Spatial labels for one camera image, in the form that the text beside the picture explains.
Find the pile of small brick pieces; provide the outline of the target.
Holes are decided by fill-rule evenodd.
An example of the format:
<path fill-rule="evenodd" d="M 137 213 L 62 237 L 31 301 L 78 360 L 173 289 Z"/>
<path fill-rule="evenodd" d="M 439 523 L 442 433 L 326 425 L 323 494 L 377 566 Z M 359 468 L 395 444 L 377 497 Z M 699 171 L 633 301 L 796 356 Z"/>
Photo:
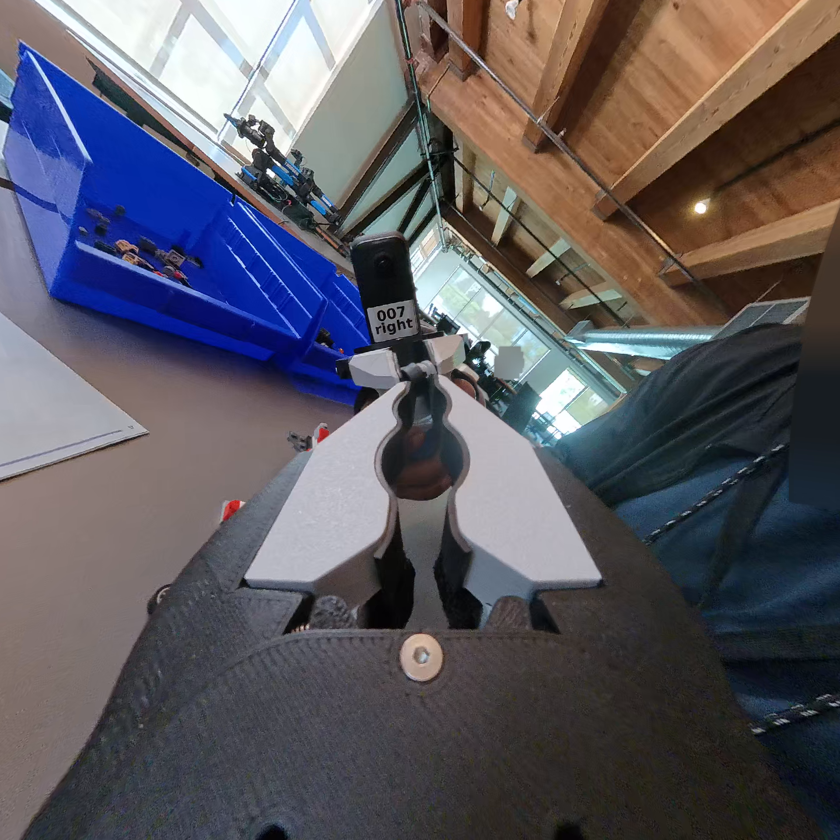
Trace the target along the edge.
<path fill-rule="evenodd" d="M 123 205 L 114 208 L 88 205 L 83 213 L 85 220 L 77 226 L 77 238 L 106 256 L 185 288 L 193 288 L 193 275 L 206 267 L 200 255 L 134 222 Z"/>

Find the long wooden table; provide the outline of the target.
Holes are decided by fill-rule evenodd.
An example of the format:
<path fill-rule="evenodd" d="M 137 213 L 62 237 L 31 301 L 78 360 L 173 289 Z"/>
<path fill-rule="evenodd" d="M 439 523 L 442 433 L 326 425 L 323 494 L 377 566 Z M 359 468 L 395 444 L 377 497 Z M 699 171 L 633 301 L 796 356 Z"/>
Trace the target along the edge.
<path fill-rule="evenodd" d="M 240 179 L 238 173 L 243 162 L 237 152 L 228 153 L 223 146 L 195 129 L 93 47 L 81 41 L 80 48 L 93 69 L 95 88 L 112 105 L 125 110 L 131 120 L 137 124 L 146 125 L 152 131 L 168 137 L 170 142 L 182 148 L 192 159 L 200 161 L 202 165 L 209 168 L 217 183 L 223 184 L 231 193 L 331 261 L 338 272 L 355 280 L 350 260 L 337 247 L 337 240 L 327 235 L 321 228 L 317 232 L 301 228 Z"/>

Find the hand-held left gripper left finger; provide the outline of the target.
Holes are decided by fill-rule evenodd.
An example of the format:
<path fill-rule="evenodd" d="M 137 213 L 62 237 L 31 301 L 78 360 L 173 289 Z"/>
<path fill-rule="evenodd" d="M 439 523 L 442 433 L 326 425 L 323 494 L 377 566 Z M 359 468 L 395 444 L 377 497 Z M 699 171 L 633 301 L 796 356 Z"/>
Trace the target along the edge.
<path fill-rule="evenodd" d="M 254 589 L 321 596 L 374 596 L 399 567 L 386 553 L 397 502 L 383 470 L 401 429 L 399 382 L 317 444 L 245 573 Z"/>

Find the pale blue instruction booklet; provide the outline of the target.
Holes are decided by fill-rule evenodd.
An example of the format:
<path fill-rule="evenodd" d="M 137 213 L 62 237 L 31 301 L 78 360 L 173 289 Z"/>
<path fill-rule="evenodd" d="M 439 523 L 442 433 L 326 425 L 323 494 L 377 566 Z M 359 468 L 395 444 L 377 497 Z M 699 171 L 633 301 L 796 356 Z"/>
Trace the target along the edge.
<path fill-rule="evenodd" d="M 1 480 L 147 434 L 17 324 L 1 317 Z"/>

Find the silver ventilation duct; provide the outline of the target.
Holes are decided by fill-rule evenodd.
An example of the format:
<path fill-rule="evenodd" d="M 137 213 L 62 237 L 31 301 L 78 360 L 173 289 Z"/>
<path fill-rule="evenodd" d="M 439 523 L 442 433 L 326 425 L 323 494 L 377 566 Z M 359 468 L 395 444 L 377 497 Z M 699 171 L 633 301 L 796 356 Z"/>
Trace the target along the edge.
<path fill-rule="evenodd" d="M 596 329 L 591 321 L 582 321 L 563 337 L 563 341 L 578 350 L 668 361 L 688 348 L 725 339 L 747 329 L 803 322 L 810 302 L 810 297 L 757 301 L 744 307 L 725 324 L 706 327 Z"/>

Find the person in dark blue jacket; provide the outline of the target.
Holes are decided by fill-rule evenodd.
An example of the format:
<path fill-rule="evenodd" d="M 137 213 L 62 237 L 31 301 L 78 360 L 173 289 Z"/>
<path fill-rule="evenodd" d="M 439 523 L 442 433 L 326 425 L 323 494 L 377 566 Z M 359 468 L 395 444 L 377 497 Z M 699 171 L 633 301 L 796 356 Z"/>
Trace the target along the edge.
<path fill-rule="evenodd" d="M 789 499 L 786 447 L 615 509 L 701 614 L 752 733 L 838 838 L 838 513 Z"/>

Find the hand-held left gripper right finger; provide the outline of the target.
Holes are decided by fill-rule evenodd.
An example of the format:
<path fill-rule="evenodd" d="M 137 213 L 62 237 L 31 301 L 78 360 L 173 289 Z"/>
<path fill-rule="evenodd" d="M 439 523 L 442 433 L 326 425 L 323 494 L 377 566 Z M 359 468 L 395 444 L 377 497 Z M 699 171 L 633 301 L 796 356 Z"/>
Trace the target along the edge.
<path fill-rule="evenodd" d="M 437 387 L 463 456 L 448 503 L 453 536 L 470 554 L 461 585 L 481 603 L 598 586 L 601 572 L 536 449 L 455 383 Z"/>

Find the grey desk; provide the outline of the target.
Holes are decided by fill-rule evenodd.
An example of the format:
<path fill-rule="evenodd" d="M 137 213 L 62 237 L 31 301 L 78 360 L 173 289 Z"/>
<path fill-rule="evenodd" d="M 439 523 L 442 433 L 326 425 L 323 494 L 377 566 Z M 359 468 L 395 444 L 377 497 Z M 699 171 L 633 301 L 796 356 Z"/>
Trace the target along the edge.
<path fill-rule="evenodd" d="M 53 300 L 16 194 L 1 194 L 2 313 L 148 435 L 2 482 L 1 835 L 20 838 L 91 734 L 146 604 L 293 456 L 292 429 L 350 408 L 275 368 Z"/>

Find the black blue robot arms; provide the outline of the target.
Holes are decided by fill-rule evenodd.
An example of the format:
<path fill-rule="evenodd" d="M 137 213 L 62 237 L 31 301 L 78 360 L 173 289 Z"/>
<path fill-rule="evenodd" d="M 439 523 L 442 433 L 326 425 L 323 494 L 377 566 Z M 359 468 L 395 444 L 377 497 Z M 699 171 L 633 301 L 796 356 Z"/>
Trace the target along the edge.
<path fill-rule="evenodd" d="M 336 233 L 342 216 L 316 183 L 302 153 L 294 149 L 282 153 L 275 143 L 275 129 L 252 114 L 236 118 L 226 113 L 224 118 L 240 139 L 253 146 L 252 162 L 241 168 L 239 179 L 300 228 Z"/>

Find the person's right hand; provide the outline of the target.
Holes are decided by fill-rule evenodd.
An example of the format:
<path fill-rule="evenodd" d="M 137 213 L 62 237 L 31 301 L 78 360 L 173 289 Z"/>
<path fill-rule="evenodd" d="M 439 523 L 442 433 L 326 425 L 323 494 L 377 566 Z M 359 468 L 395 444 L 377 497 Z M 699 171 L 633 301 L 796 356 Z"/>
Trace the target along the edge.
<path fill-rule="evenodd" d="M 392 481 L 396 496 L 409 501 L 431 501 L 453 486 L 451 469 L 443 456 L 440 436 L 430 426 L 411 426 L 401 437 L 402 460 Z"/>

